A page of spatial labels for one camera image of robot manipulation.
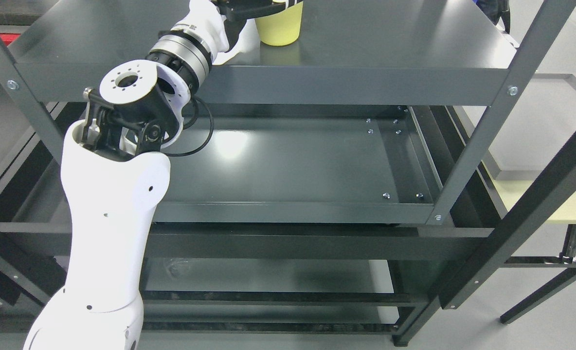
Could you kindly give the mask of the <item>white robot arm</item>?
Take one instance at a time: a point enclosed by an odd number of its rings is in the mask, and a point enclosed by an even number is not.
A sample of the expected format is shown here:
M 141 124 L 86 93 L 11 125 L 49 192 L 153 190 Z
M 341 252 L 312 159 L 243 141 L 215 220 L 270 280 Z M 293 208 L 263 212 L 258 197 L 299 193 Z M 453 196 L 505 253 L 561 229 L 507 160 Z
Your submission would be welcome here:
M 26 337 L 26 350 L 134 350 L 144 322 L 140 276 L 170 161 L 162 148 L 183 131 L 182 109 L 229 49 L 222 29 L 181 21 L 144 59 L 87 88 L 84 120 L 66 132 L 61 181 L 72 215 L 64 285 Z

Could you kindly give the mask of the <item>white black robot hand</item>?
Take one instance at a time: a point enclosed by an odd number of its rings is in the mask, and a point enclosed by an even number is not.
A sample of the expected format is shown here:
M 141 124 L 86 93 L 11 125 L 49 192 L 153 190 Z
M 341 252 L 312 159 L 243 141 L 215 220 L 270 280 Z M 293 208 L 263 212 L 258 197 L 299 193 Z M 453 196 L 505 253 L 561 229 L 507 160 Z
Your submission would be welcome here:
M 255 18 L 278 11 L 270 0 L 191 0 L 188 8 L 171 31 L 195 38 L 215 65 L 250 50 L 260 40 Z

